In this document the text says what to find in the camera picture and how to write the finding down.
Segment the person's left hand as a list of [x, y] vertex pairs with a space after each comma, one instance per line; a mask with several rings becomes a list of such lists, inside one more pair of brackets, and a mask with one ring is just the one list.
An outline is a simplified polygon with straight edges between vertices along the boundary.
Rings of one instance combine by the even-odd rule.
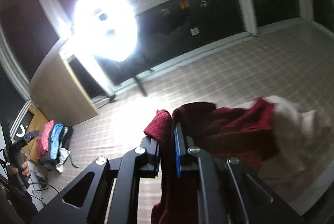
[[[31, 175], [31, 172], [30, 172], [30, 168], [28, 166], [28, 163], [27, 163], [27, 160], [28, 160], [28, 156], [24, 153], [23, 154], [24, 156], [24, 162], [22, 163], [22, 170], [21, 170], [21, 173], [23, 176], [29, 178], [30, 175]], [[18, 168], [15, 167], [15, 165], [7, 165], [7, 174], [8, 175], [16, 175], [18, 174], [20, 171]]]

